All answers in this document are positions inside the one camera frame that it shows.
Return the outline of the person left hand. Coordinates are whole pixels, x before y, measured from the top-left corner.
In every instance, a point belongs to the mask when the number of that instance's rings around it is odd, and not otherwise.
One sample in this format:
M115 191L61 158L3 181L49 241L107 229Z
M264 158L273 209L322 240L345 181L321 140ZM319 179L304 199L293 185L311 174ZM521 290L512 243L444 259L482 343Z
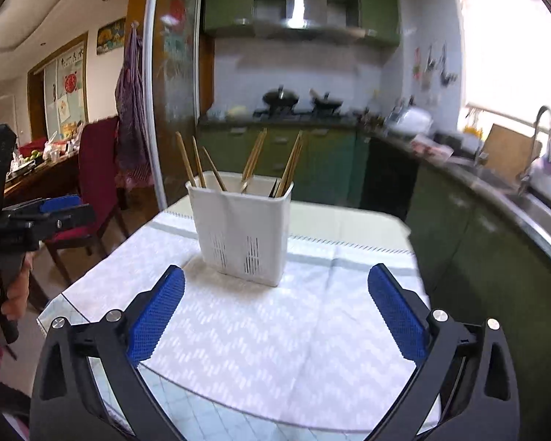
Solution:
M14 282L11 282L11 285L8 286L8 299L1 305L1 313L8 320L20 320L28 307L29 275L32 271L32 259L32 252L25 254L21 270Z

